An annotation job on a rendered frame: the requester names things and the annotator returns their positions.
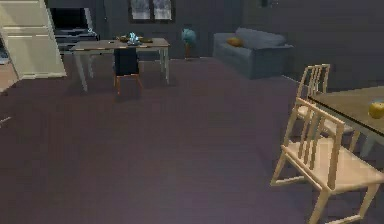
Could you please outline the teal house plant in pot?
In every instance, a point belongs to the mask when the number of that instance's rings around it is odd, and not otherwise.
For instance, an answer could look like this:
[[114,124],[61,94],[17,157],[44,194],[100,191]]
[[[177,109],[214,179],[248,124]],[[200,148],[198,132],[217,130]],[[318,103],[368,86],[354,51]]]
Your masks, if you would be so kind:
[[196,44],[196,33],[189,28],[182,30],[182,40],[185,46],[185,59],[190,58],[191,48]]

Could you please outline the dark blue chair wooden legs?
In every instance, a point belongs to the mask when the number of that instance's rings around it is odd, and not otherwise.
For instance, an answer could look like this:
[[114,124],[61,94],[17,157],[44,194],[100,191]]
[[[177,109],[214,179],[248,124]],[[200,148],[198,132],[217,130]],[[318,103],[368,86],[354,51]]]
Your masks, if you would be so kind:
[[121,48],[114,50],[114,87],[117,94],[121,94],[121,79],[130,77],[136,84],[143,88],[140,80],[139,60],[135,48]]

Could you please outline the grey blue sofa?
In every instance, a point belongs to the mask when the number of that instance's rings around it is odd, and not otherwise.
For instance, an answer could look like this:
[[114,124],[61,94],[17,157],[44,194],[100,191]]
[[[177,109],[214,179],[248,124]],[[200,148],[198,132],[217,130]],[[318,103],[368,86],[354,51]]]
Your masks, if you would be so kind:
[[[231,37],[240,38],[243,46],[229,45],[226,40]],[[292,48],[282,35],[248,28],[213,36],[213,57],[248,79],[282,75]]]

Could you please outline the dark framed window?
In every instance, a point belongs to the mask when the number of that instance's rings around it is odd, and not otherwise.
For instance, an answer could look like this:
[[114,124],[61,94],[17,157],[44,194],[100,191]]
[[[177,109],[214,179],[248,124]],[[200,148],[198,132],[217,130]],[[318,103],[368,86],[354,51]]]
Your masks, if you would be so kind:
[[131,23],[173,23],[175,0],[128,0],[128,12]]

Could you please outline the brown table with white legs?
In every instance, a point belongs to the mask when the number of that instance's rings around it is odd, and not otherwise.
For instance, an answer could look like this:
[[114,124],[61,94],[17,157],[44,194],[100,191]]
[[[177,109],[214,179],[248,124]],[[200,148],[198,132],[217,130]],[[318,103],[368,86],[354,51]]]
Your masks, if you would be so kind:
[[[75,62],[81,80],[82,88],[88,91],[86,76],[83,69],[82,57],[87,58],[88,75],[93,77],[92,56],[99,54],[112,54],[115,49],[129,48],[127,43],[118,40],[99,40],[99,41],[79,41],[70,51],[75,56]],[[169,66],[169,48],[170,44],[165,38],[153,38],[151,43],[143,43],[135,46],[137,52],[158,52],[160,56],[161,72],[164,74],[166,82],[170,83]]]

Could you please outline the pale wooden slatted chair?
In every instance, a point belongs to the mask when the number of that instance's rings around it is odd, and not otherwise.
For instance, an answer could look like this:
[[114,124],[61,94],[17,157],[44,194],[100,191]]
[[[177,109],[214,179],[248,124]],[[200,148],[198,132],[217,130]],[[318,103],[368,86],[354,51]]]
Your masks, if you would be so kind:
[[[313,101],[309,100],[309,96],[316,96],[322,93],[327,92],[328,86],[328,77],[330,72],[330,64],[318,64],[318,65],[309,65],[304,71],[303,75],[297,90],[296,96],[299,98],[303,98],[308,102],[311,102],[313,105]],[[303,94],[304,87],[306,86],[306,93]],[[298,108],[298,118],[304,119],[307,115],[308,107],[300,106]],[[328,136],[335,138],[336,137],[336,124],[331,122],[330,120],[325,120],[323,132],[328,134]],[[351,142],[349,144],[350,151],[354,151],[357,141],[360,137],[360,132],[355,131],[352,127],[348,125],[344,125],[343,134],[352,133]]]
[[341,145],[345,123],[298,97],[290,114],[281,154],[271,178],[272,186],[309,181],[319,196],[307,224],[318,224],[333,195],[365,189],[355,215],[326,224],[360,221],[384,184],[384,173]]

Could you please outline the black television set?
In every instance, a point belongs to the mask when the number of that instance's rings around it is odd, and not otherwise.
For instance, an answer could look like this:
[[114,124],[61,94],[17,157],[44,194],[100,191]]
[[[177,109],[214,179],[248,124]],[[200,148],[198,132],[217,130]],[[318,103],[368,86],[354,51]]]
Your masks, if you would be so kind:
[[88,8],[51,8],[50,13],[55,29],[93,28]]

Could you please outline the grey brown dining table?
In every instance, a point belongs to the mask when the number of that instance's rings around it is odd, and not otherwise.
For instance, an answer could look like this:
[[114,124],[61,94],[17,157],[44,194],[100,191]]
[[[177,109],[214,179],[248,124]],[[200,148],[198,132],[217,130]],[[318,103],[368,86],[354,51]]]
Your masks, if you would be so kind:
[[384,101],[384,86],[323,93],[309,99],[366,136],[360,151],[362,157],[369,154],[375,143],[384,146],[384,117],[374,119],[368,113],[373,102]]

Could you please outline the white panelled room door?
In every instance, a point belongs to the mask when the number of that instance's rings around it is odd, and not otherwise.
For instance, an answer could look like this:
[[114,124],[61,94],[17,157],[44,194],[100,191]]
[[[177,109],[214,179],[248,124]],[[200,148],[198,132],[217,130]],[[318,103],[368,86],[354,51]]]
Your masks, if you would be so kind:
[[0,35],[20,80],[66,76],[44,0],[0,0]]

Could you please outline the yellow round fruit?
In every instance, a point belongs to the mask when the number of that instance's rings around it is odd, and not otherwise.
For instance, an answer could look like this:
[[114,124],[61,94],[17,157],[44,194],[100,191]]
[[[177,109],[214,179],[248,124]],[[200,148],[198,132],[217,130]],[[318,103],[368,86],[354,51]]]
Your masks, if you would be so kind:
[[373,102],[369,105],[368,114],[373,119],[384,117],[384,102]]

